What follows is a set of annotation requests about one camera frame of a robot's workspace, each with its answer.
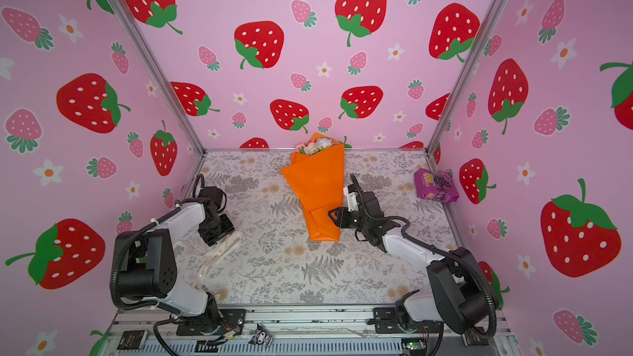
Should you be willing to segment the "orange wrapping paper sheet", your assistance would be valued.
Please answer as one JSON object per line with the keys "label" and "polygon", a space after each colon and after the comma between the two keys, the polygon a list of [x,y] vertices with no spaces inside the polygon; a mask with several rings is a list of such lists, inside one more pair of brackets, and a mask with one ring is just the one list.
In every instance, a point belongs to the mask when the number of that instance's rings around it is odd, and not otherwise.
{"label": "orange wrapping paper sheet", "polygon": [[328,213],[342,206],[345,182],[345,145],[322,133],[310,141],[324,139],[331,143],[319,153],[292,153],[291,164],[281,173],[298,197],[313,242],[339,242],[341,229]]}

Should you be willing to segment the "white blue fake rose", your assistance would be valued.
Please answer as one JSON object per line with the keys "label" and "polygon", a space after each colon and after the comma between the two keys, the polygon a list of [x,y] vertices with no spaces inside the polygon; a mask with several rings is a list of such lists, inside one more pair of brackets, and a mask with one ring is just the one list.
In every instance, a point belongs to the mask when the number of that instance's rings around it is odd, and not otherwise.
{"label": "white blue fake rose", "polygon": [[316,149],[320,152],[322,150],[325,150],[325,149],[331,147],[334,144],[335,143],[329,138],[319,138],[316,141]]}

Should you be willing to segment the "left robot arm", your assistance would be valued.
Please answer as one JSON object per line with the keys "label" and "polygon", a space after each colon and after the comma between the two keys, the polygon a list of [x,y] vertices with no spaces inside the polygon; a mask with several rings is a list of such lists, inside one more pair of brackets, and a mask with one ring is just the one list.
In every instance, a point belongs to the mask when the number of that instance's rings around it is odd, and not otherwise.
{"label": "left robot arm", "polygon": [[225,214],[226,204],[226,193],[206,186],[199,175],[190,198],[177,201],[175,209],[140,230],[119,234],[110,276],[114,305],[120,311],[158,308],[185,320],[219,324],[222,314],[214,295],[199,283],[186,283],[178,273],[175,249],[179,240],[197,231],[210,248],[201,256],[199,279],[235,250],[242,234]]}

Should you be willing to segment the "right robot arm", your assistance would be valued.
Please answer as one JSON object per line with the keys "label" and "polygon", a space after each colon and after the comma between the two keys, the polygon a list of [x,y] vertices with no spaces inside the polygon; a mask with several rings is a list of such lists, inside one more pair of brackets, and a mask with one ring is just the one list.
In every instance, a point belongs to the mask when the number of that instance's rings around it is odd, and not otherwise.
{"label": "right robot arm", "polygon": [[408,233],[411,222],[382,212],[377,197],[364,191],[357,176],[344,188],[346,204],[328,212],[336,227],[354,230],[381,252],[425,270],[432,294],[411,291],[396,301],[384,321],[404,332],[417,331],[423,323],[437,321],[451,331],[491,340],[496,334],[499,301],[473,254],[464,247],[444,251]]}

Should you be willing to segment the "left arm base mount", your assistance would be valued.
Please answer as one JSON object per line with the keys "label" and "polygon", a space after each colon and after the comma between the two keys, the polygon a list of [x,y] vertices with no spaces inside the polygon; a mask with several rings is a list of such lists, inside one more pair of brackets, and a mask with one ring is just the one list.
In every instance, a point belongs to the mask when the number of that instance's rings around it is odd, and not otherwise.
{"label": "left arm base mount", "polygon": [[178,323],[178,336],[225,336],[242,332],[247,310],[242,308],[219,308],[212,293],[207,293],[208,302],[200,316],[183,317]]}

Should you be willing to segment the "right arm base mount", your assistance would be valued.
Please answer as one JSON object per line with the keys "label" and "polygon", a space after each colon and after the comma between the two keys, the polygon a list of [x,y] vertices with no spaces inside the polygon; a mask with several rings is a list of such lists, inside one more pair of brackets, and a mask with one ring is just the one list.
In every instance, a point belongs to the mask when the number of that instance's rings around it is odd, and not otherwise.
{"label": "right arm base mount", "polygon": [[407,293],[392,306],[374,308],[372,318],[367,321],[379,334],[437,332],[441,323],[434,297],[419,290]]}

